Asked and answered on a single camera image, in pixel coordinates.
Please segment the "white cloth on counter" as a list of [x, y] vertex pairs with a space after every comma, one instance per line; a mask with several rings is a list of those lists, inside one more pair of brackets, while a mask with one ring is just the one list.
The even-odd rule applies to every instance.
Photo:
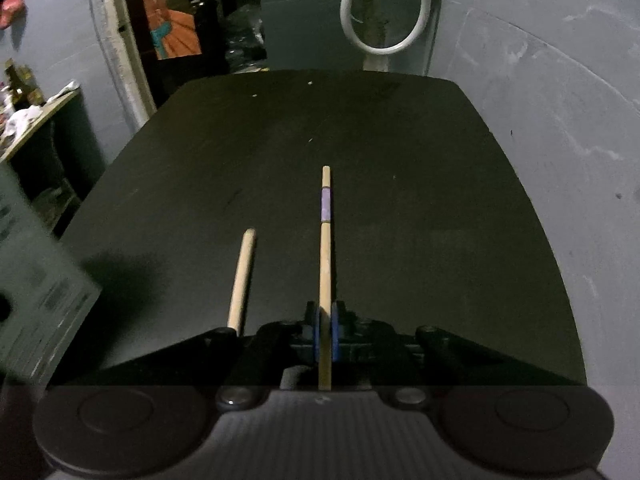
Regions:
[[6, 122], [2, 136], [20, 140], [30, 126], [42, 115], [42, 107], [32, 105], [29, 108], [17, 110]]

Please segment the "white perforated utensil basket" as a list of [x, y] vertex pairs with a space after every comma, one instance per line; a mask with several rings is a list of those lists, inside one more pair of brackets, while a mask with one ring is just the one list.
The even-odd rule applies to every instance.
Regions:
[[45, 384], [100, 296], [1, 166], [1, 369]]

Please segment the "plain wooden chopstick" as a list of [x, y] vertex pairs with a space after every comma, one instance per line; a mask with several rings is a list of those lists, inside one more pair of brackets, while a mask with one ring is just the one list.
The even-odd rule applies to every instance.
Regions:
[[247, 229], [242, 237], [239, 258], [236, 263], [227, 320], [227, 326], [232, 328], [238, 335], [243, 333], [244, 310], [248, 285], [250, 284], [255, 245], [256, 231]]

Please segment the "wooden kitchen counter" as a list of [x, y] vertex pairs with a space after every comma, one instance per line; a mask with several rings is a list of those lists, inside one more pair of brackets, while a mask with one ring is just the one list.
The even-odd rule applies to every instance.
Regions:
[[41, 113], [28, 122], [25, 132], [15, 138], [7, 148], [2, 150], [1, 161], [8, 162], [57, 112], [62, 110], [65, 105], [79, 95], [79, 89], [67, 91], [63, 93], [62, 96], [58, 96], [56, 99], [47, 102], [45, 106], [41, 107]]

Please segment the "red plastic bag on wall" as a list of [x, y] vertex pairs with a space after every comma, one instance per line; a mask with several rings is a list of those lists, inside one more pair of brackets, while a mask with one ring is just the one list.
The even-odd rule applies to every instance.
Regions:
[[3, 0], [0, 8], [0, 29], [8, 29], [25, 11], [24, 0]]

